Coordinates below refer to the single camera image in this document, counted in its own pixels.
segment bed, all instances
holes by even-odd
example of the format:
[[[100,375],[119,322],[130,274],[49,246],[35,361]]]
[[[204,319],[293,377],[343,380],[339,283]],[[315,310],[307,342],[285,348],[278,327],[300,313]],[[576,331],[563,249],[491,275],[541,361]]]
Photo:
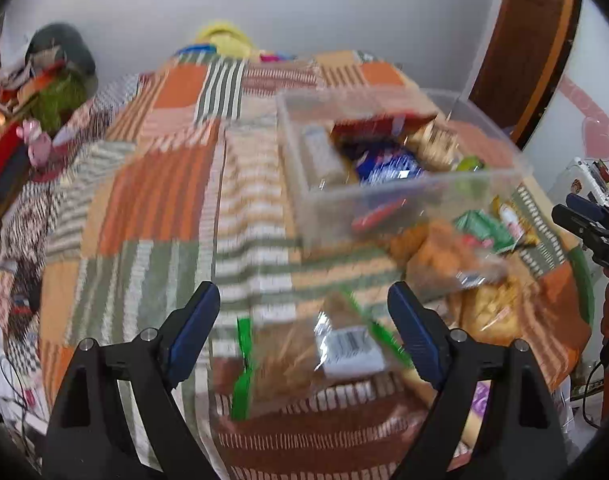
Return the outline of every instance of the bed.
[[[82,338],[131,340],[211,280],[220,315],[173,394],[220,476],[387,479],[427,413],[396,376],[328,388],[260,421],[228,416],[241,369],[239,316],[303,316],[337,286],[387,316],[399,270],[381,248],[305,257],[274,100],[282,88],[379,84],[414,85],[361,51],[270,64],[194,52],[155,73],[125,76],[81,106],[57,136],[57,158],[33,174],[2,229],[0,368],[17,376],[23,409],[48,420]],[[524,338],[553,390],[590,335],[591,288],[581,248],[553,228],[537,183],[525,178],[513,198],[541,240],[514,258],[536,291],[521,320]],[[30,297],[37,299],[18,306]],[[139,458],[155,467],[128,384],[120,391]],[[453,466],[468,455],[462,444]]]

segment barcode label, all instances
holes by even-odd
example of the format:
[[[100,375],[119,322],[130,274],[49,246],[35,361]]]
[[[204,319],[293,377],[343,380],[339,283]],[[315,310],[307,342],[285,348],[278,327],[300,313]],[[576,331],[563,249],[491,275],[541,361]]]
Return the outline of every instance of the barcode label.
[[[366,326],[350,326],[318,338],[324,373],[333,378],[357,378],[385,369],[384,355]]]

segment barcode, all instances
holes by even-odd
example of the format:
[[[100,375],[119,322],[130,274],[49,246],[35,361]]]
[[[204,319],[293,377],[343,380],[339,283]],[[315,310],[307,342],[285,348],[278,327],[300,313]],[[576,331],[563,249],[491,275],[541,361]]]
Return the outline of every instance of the barcode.
[[[369,353],[375,346],[364,326],[334,330],[327,334],[324,342],[327,346],[327,359],[331,362]]]

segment green package edge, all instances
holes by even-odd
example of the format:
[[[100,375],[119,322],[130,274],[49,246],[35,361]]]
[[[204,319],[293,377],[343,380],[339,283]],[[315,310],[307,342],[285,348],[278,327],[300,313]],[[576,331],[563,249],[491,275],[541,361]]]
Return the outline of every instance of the green package edge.
[[[356,310],[361,317],[366,317],[353,294],[347,290],[343,291],[344,295],[349,300],[351,306]],[[369,333],[382,346],[393,352],[399,362],[406,368],[414,368],[413,361],[404,348],[396,341],[393,333],[385,329],[381,324],[372,319],[366,320],[366,325],[369,327]],[[251,351],[253,341],[251,337],[252,321],[250,317],[238,318],[238,345],[242,352],[244,360],[244,371],[235,381],[233,386],[233,399],[231,406],[232,420],[247,420],[249,416],[249,392],[251,389],[251,379],[253,377],[253,363],[251,360]]]

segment green packet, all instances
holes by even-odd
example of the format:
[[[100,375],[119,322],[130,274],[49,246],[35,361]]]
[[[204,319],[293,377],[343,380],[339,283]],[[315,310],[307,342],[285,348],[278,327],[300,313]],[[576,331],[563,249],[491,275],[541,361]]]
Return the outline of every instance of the green packet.
[[[515,249],[516,241],[505,225],[481,209],[470,210],[453,221],[457,230],[473,235],[495,254]]]
[[[244,370],[231,417],[246,420],[299,402],[343,381],[413,367],[392,332],[365,316],[353,295],[327,295],[317,316],[255,326],[238,319]]]

